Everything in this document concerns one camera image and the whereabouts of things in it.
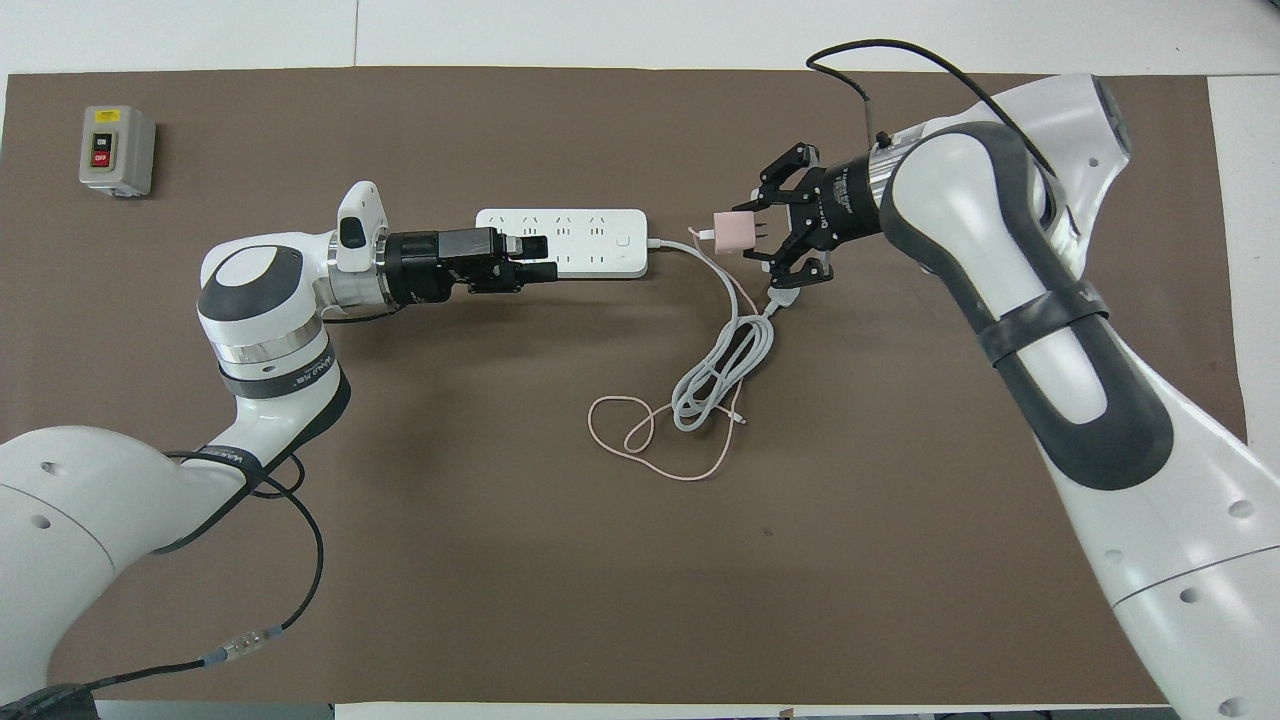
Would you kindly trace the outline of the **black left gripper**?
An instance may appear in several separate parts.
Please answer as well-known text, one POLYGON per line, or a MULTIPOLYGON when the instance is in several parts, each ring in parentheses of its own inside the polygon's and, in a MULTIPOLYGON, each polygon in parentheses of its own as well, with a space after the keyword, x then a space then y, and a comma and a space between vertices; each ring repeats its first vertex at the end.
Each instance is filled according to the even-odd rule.
POLYGON ((457 284, 471 293, 517 293, 559 279, 556 263, 516 263, 548 256, 547 237, 520 238, 490 227, 394 232, 388 290, 396 301, 447 301, 457 284))

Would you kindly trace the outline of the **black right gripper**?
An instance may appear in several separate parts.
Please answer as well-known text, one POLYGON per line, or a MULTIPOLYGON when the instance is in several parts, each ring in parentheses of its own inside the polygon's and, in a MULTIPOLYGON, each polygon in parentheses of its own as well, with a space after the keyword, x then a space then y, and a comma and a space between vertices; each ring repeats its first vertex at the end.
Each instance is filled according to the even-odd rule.
MULTIPOLYGON (((810 169, 818 150, 797 143, 782 152, 759 177, 756 206, 806 202, 809 192, 783 184, 800 170, 810 169)), ((818 220, 805 219, 774 252, 748 250, 746 259, 759 261, 771 277, 772 290, 800 290, 833 279, 829 255, 841 243, 879 234, 881 211, 870 188, 870 158, 864 154, 831 168, 820 168, 815 184, 818 220)))

